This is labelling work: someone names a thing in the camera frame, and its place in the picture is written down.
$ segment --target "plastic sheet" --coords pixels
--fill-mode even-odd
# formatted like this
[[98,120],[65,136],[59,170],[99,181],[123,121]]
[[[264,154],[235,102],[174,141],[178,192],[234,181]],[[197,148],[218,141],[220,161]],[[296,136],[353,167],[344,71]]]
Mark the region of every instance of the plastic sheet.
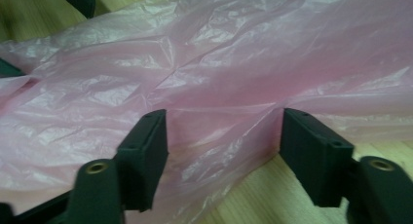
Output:
[[168,110],[154,209],[192,223],[277,153],[282,109],[357,142],[412,139],[413,0],[145,0],[57,35],[0,45],[0,199],[23,211],[111,158]]

